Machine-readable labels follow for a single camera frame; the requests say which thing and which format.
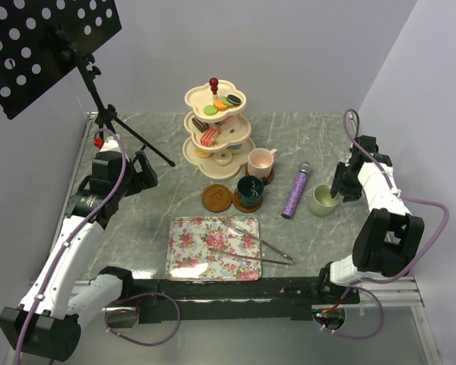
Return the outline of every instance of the dark green mug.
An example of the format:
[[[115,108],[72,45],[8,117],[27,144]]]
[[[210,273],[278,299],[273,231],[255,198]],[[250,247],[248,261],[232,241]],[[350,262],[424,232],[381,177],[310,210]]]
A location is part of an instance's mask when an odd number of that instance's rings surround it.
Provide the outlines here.
[[[267,178],[259,179],[255,176],[244,176],[238,181],[238,200],[245,208],[253,208],[260,204],[264,185],[267,184]]]

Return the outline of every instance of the red and white striped pastry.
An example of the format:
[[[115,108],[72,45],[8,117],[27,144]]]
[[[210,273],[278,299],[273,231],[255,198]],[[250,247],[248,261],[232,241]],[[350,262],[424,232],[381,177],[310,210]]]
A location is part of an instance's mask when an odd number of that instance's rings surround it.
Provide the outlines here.
[[[201,136],[201,144],[205,147],[210,147],[216,143],[216,137],[218,136],[218,131],[214,128],[209,128]]]

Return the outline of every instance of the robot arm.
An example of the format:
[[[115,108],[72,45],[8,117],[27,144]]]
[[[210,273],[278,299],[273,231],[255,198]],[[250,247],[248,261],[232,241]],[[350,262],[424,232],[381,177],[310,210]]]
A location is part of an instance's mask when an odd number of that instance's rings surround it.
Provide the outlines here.
[[[141,172],[134,163],[139,160]],[[120,268],[105,268],[89,287],[71,298],[74,283],[83,268],[88,253],[100,239],[109,219],[118,211],[119,201],[157,185],[157,175],[150,167],[143,151],[135,154],[134,161],[127,161],[125,175],[112,198],[86,223],[78,234],[66,243],[66,237],[112,191],[122,168],[122,154],[115,139],[107,138],[100,152],[93,159],[92,173],[80,184],[78,192],[70,199],[62,222],[57,243],[27,295],[18,308],[7,308],[0,315],[0,327],[10,345],[15,349],[19,333],[33,302],[40,300],[27,327],[23,352],[41,357],[66,361],[74,352],[81,336],[81,329],[103,307],[119,298],[129,298],[133,287],[131,272]],[[52,273],[46,290],[38,295],[46,281],[46,273],[60,249],[64,249]]]
[[[393,187],[388,186],[383,172],[354,146],[349,161],[337,165],[331,194],[339,193],[348,202],[359,199],[364,191],[370,210],[352,254],[329,267],[328,280],[345,287],[363,276],[395,276],[416,255],[424,231],[423,219],[411,215],[399,198],[392,162],[378,152],[376,138],[361,135],[355,139],[382,165]]]

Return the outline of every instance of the pink mug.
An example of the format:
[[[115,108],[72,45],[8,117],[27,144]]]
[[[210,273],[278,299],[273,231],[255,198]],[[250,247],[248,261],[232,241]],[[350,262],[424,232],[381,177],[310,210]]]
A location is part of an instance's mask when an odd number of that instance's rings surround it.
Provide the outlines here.
[[[277,156],[277,150],[267,150],[265,148],[256,148],[249,155],[249,175],[258,177],[267,177],[272,171],[274,159]]]

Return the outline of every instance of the silver lid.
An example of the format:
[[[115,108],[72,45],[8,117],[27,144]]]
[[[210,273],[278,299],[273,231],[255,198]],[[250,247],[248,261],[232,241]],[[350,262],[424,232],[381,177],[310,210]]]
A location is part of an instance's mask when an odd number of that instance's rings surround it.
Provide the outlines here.
[[[299,165],[299,172],[310,174],[312,172],[312,165],[310,162],[303,162]]]

